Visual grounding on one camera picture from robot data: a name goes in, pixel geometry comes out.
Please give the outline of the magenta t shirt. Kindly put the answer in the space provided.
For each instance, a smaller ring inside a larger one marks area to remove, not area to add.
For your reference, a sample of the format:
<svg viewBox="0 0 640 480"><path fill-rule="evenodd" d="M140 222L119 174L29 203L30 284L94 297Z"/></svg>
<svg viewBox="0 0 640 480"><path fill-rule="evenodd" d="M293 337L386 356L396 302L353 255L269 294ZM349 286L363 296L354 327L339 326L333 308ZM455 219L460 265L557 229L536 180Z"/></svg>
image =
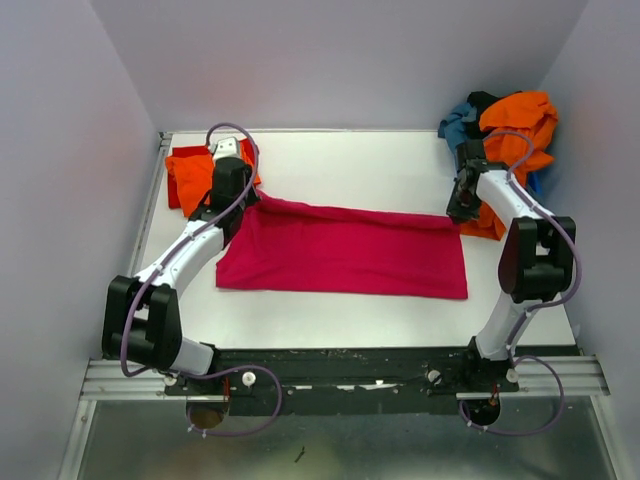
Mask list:
<svg viewBox="0 0 640 480"><path fill-rule="evenodd" d="M449 218L267 194L246 211L215 278L231 290L468 297L460 233Z"/></svg>

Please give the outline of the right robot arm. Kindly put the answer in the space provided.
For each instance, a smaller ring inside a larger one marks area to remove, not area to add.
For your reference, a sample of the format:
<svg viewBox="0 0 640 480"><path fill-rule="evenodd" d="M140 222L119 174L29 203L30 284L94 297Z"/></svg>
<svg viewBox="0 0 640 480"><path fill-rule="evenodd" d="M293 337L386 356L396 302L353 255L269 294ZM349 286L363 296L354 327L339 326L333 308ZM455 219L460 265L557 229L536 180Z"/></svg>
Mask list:
<svg viewBox="0 0 640 480"><path fill-rule="evenodd" d="M482 361L506 362L531 319L574 293L580 267L576 225L544 208L517 181L513 169L488 160L481 140L456 147L456 178L446 213L458 225L489 206L506 228L497 267L501 289L489 320L470 347Z"/></svg>

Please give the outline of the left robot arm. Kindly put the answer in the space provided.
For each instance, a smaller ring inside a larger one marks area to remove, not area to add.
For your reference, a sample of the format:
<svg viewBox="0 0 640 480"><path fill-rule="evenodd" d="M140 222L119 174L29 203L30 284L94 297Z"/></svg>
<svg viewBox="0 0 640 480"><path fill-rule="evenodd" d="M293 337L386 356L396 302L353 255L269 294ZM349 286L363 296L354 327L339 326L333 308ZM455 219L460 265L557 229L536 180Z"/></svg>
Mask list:
<svg viewBox="0 0 640 480"><path fill-rule="evenodd" d="M102 352L127 377L147 370L206 378L214 348L183 334L179 300L204 266L229 246L258 195L256 169L239 156L214 161L212 188L163 255L108 286Z"/></svg>

